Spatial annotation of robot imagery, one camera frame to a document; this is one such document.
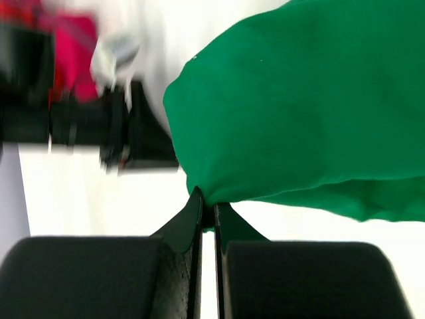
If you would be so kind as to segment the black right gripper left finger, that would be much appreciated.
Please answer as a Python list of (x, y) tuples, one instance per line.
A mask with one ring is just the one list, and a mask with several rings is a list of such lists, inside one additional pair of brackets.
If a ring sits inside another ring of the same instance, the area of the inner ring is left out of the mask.
[(2, 318), (198, 318), (203, 196), (148, 237), (29, 237), (1, 265)]

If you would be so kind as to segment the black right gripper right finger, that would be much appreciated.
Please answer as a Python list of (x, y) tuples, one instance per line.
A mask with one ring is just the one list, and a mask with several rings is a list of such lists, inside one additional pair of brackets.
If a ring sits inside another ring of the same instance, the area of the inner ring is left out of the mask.
[(220, 318), (410, 318), (392, 266), (362, 242), (270, 241), (214, 208)]

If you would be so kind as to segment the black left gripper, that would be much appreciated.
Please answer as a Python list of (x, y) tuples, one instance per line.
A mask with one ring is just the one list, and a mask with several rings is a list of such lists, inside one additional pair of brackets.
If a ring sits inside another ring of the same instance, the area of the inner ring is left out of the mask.
[(178, 168), (171, 138), (151, 111), (143, 84), (133, 81), (130, 88), (129, 112), (123, 88), (108, 88), (88, 102), (70, 94), (51, 104), (51, 142), (70, 148), (99, 147), (100, 161), (108, 169), (121, 169), (126, 162), (129, 168)]

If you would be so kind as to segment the green t shirt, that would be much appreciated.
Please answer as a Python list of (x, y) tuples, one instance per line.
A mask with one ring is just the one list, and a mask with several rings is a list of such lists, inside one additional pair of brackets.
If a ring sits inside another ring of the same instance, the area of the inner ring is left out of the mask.
[(290, 1), (197, 53), (163, 104), (188, 190), (424, 220), (424, 2)]

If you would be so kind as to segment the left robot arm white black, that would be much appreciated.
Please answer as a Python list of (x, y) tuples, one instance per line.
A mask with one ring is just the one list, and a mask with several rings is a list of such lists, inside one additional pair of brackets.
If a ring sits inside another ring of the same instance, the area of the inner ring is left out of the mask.
[(1, 142), (100, 149), (110, 169), (177, 168), (171, 138), (151, 111), (143, 85), (131, 82), (131, 103), (123, 88), (77, 101), (73, 91), (50, 97), (54, 80), (53, 37), (10, 23), (1, 24)]

